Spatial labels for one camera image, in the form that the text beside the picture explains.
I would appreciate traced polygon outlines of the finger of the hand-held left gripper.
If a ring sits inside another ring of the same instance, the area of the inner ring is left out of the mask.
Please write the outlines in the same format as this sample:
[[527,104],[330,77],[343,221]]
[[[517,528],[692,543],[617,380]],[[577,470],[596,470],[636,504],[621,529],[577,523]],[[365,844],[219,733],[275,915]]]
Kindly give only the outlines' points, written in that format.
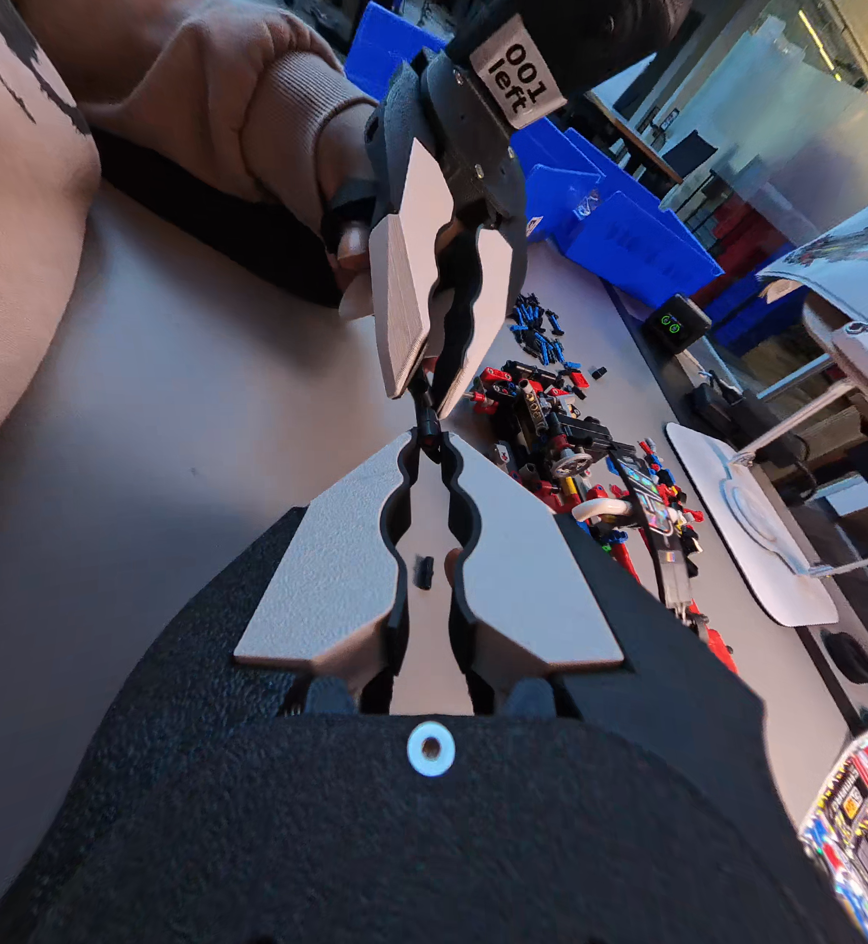
[[453,198],[440,165],[414,140],[401,206],[369,236],[376,346],[389,399],[403,396],[423,359],[443,348],[453,291],[438,289],[436,242],[452,216]]
[[460,233],[440,256],[452,289],[443,319],[443,342],[433,374],[438,419],[453,411],[473,382],[508,310],[513,250],[497,230]]

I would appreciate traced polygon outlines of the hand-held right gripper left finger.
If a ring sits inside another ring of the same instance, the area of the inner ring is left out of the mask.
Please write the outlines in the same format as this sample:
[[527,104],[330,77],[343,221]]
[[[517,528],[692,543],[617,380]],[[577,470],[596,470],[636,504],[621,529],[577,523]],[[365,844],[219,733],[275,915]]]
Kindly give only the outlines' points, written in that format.
[[364,714],[389,714],[409,640],[418,432],[397,436],[315,497],[250,617],[237,664],[335,678]]

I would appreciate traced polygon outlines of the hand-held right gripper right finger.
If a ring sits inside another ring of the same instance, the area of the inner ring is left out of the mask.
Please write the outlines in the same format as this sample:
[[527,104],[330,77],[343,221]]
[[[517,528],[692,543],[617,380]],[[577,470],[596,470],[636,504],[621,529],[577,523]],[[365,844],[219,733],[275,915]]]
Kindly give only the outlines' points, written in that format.
[[475,714],[492,714],[523,679],[620,667],[556,513],[457,433],[443,434],[441,474],[459,548],[449,637]]

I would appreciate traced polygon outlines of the black lego subassembly red pin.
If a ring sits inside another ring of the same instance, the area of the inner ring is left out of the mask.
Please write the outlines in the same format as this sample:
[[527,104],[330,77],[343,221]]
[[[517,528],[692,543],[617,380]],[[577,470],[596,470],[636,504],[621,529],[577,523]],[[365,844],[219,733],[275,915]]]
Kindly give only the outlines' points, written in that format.
[[441,463],[442,431],[440,419],[433,403],[431,386],[427,374],[419,366],[408,384],[415,406],[416,429],[419,448],[436,465]]

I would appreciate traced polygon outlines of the person's left forearm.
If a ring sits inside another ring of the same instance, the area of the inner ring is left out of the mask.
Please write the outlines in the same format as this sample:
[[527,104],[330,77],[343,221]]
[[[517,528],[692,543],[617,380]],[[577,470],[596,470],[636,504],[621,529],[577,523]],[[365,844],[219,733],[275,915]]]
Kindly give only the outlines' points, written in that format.
[[86,123],[221,192],[283,203],[311,230],[315,151],[334,115],[375,103],[322,37],[266,2],[15,2]]

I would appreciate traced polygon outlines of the partly built lego car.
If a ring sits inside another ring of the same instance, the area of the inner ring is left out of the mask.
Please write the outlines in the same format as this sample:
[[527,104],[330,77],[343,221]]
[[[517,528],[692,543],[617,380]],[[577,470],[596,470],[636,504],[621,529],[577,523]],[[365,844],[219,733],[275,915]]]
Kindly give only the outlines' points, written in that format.
[[491,460],[554,513],[568,513],[640,582],[629,552],[630,533],[637,533],[660,601],[737,674],[731,648],[691,592],[702,552],[695,526],[704,514],[687,506],[651,440],[618,442],[598,419],[583,417],[576,400],[584,391],[564,385],[564,377],[514,360],[475,377],[464,397],[489,417],[496,439]]

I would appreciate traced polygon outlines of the person's left hand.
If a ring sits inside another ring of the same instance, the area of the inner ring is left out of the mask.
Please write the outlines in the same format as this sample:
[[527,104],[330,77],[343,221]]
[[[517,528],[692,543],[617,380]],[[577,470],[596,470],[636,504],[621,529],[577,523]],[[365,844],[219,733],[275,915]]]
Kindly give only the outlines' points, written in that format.
[[[317,179],[326,202],[349,179],[373,178],[365,144],[365,126],[373,104],[357,103],[325,124],[315,151]],[[327,255],[343,296],[340,317],[352,322],[372,314],[369,263],[369,228],[359,221],[342,226],[336,252]]]

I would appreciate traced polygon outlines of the pile of blue black pins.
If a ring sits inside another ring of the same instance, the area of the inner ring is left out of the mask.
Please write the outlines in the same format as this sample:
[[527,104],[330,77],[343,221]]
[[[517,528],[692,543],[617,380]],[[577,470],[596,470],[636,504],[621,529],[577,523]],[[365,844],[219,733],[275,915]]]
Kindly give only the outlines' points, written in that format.
[[519,294],[510,314],[509,331],[522,351],[538,360],[544,367],[570,372],[582,365],[568,360],[562,343],[565,331],[558,314],[543,306],[535,294]]

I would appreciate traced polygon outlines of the black device green lights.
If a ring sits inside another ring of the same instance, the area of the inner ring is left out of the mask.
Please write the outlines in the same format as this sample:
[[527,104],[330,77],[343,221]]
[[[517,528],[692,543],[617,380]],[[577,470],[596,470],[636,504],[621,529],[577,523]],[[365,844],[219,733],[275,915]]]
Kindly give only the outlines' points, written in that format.
[[677,294],[648,315],[641,332],[651,345],[673,357],[705,337],[711,329],[711,318],[689,296]]

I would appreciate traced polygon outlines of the white book stand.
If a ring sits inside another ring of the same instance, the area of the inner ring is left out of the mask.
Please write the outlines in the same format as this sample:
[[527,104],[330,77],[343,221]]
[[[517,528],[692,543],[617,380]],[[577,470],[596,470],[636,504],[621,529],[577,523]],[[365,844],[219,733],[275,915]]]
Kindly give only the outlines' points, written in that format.
[[868,567],[868,558],[838,566],[810,562],[750,470],[761,450],[837,400],[858,393],[868,403],[868,319],[850,319],[821,341],[825,359],[840,367],[841,380],[740,451],[675,422],[664,427],[758,605],[787,628],[836,623],[838,612],[824,581]]

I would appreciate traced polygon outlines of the black power adapter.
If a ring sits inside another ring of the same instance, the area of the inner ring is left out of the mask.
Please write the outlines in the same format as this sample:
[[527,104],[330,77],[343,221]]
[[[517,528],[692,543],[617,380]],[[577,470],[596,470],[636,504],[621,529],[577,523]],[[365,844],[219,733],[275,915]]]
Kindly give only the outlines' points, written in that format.
[[[700,384],[688,394],[692,415],[707,431],[737,450],[744,449],[779,422],[772,410],[750,392],[739,392],[714,371],[701,370]],[[807,460],[809,446],[795,432],[787,432],[757,453],[757,460],[792,469],[816,483]]]

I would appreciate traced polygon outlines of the holographic sticker sheet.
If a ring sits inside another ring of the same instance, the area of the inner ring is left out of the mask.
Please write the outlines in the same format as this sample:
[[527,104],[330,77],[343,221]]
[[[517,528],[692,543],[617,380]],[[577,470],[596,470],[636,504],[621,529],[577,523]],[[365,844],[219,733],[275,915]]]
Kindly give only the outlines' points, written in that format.
[[868,941],[868,731],[838,758],[798,838]]

